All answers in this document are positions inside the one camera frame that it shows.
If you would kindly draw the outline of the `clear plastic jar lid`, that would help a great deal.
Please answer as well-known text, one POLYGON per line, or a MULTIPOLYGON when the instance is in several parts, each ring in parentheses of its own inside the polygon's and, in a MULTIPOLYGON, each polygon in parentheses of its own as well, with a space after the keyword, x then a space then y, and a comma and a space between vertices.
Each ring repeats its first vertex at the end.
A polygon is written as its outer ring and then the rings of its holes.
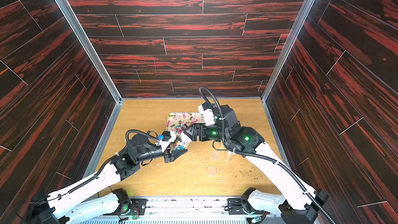
POLYGON ((217 150, 213 150, 210 152, 210 157, 214 160, 217 160, 220 158, 220 152, 217 150))

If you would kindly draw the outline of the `white patterned jar lid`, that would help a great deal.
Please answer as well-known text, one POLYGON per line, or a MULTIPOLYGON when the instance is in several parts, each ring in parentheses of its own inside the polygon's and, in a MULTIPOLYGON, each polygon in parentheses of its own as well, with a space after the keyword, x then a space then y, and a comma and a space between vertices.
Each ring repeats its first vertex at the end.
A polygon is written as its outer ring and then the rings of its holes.
POLYGON ((180 135, 180 142, 183 144, 189 144, 192 142, 192 139, 190 139, 189 136, 187 136, 184 132, 182 132, 180 135))

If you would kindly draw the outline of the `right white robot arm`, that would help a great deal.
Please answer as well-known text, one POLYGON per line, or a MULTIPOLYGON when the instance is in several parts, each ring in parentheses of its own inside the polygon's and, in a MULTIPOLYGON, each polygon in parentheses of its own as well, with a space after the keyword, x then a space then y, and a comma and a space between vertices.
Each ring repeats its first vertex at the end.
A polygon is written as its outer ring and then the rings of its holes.
POLYGON ((292 172, 255 129, 241 126, 229 106, 212 110, 204 103, 198 110, 204 122, 183 129, 182 143, 220 141, 230 153, 241 155, 255 165, 280 191, 279 195, 272 195, 256 188, 247 189, 240 197, 240 207, 246 214, 273 214, 286 224, 316 221, 328 200, 326 192, 316 191, 292 172))

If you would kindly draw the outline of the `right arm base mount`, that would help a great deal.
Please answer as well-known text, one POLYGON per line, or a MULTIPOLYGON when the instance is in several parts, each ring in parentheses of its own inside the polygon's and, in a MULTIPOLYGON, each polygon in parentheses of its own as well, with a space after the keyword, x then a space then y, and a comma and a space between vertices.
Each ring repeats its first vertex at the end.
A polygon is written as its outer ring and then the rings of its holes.
POLYGON ((227 199, 228 204, 224 207, 224 210, 226 212, 228 212, 229 215, 259 214, 260 216, 257 216, 257 217, 246 218, 246 222, 248 224, 261 224, 264 221, 264 219, 266 218, 266 216, 269 214, 269 212, 255 210, 249 204, 249 201, 248 201, 249 196, 255 190, 256 190, 256 188, 250 187, 243 193, 243 195, 240 198, 228 198, 227 199))

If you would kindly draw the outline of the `candy jar with lid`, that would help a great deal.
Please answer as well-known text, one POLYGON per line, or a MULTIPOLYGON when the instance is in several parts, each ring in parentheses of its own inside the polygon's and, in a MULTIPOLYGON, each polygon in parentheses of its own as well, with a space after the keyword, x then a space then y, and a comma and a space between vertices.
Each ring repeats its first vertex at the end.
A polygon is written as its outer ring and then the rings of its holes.
POLYGON ((173 149, 174 149, 174 150, 177 150, 177 149, 187 149, 188 145, 189 145, 189 144, 183 144, 183 143, 180 142, 180 147, 173 147, 173 149))

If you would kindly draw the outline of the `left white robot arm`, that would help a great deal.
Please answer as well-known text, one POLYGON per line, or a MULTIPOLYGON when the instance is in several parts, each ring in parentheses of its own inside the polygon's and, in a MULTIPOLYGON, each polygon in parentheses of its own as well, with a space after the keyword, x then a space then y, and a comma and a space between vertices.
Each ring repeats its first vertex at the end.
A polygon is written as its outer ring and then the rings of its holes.
POLYGON ((176 139, 175 132, 170 131, 152 136, 139 130, 128 130, 126 146, 107 159, 97 172, 47 195, 36 194, 30 202, 33 210, 26 222, 78 224, 103 214, 129 214, 132 211, 131 199, 123 189, 116 189, 96 200, 89 197, 132 176, 145 161, 156 158, 164 158, 165 163, 175 161, 187 152, 185 149, 171 149, 176 139))

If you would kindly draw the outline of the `clear candy jar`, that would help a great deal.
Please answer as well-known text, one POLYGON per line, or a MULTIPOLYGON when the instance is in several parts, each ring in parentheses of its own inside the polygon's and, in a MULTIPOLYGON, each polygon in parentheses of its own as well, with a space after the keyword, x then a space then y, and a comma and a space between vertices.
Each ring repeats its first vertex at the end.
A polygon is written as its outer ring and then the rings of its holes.
POLYGON ((234 158, 234 154, 233 154, 232 152, 227 151, 226 154, 225 154, 225 156, 224 156, 224 158, 225 158, 225 160, 226 160, 227 162, 230 162, 230 161, 232 161, 232 159, 234 158))

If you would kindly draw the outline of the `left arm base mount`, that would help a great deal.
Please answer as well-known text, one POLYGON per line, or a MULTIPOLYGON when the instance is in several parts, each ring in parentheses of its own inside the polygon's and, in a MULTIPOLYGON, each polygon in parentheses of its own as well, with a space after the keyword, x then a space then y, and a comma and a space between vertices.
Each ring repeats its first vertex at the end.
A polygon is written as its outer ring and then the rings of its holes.
POLYGON ((117 197, 118 202, 118 206, 112 215, 117 215, 120 222, 144 216, 147 207, 147 199, 131 198, 122 188, 113 190, 112 193, 117 197))

